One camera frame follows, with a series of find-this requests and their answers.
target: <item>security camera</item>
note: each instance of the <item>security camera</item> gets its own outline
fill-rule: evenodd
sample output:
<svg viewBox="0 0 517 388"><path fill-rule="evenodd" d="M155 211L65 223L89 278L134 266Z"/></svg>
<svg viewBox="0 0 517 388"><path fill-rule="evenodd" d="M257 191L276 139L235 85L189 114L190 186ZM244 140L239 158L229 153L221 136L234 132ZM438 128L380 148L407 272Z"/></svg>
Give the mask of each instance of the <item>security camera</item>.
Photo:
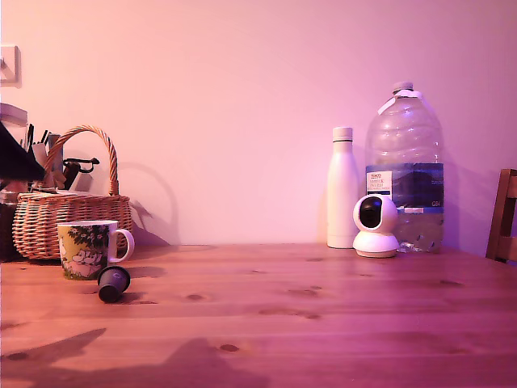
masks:
<svg viewBox="0 0 517 388"><path fill-rule="evenodd" d="M353 247L359 256L393 257L399 247L391 233L397 223L397 207L388 196L370 194L357 201L354 222L359 228Z"/></svg>

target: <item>white water bottle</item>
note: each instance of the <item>white water bottle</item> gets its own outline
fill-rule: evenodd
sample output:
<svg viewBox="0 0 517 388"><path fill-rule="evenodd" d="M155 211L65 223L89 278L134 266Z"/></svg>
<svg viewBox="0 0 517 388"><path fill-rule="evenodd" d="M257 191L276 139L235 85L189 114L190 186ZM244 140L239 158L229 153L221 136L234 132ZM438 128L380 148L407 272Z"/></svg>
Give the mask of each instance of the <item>white water bottle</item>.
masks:
<svg viewBox="0 0 517 388"><path fill-rule="evenodd" d="M352 154L352 128L332 131L334 152L327 180L327 245L352 248L359 233L352 211L359 200L359 175Z"/></svg>

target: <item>camera lens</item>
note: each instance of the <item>camera lens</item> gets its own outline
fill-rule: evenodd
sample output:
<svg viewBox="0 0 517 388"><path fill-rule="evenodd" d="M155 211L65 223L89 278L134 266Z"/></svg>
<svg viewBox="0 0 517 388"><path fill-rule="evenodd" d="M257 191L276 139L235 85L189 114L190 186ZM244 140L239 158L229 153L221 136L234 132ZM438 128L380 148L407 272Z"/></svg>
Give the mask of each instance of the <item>camera lens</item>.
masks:
<svg viewBox="0 0 517 388"><path fill-rule="evenodd" d="M359 208L359 220L367 228L375 228L380 224L382 200L377 196L370 196L363 201Z"/></svg>

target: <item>water jug cap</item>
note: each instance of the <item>water jug cap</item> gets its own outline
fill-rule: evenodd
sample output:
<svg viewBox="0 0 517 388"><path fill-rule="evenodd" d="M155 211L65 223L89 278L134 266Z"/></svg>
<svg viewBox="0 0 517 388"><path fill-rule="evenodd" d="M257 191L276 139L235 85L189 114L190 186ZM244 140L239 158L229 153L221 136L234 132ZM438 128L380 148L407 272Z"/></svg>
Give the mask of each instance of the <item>water jug cap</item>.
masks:
<svg viewBox="0 0 517 388"><path fill-rule="evenodd" d="M397 82L393 85L393 94L397 93L398 91L413 90L413 83L411 81L403 81L403 82Z"/></svg>
<svg viewBox="0 0 517 388"><path fill-rule="evenodd" d="M352 141L352 127L336 127L332 129L332 141Z"/></svg>

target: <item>pink wall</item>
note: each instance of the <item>pink wall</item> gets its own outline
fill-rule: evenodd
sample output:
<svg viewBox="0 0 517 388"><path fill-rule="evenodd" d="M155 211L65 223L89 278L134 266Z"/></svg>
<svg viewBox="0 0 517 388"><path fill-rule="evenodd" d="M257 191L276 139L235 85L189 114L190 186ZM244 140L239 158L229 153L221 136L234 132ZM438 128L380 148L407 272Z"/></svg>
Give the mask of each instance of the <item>pink wall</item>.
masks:
<svg viewBox="0 0 517 388"><path fill-rule="evenodd" d="M483 254L498 171L517 167L517 2L2 0L2 41L41 133L115 142L140 243L325 239L331 129L366 129L412 80L444 129L446 244ZM101 159L95 135L65 156Z"/></svg>

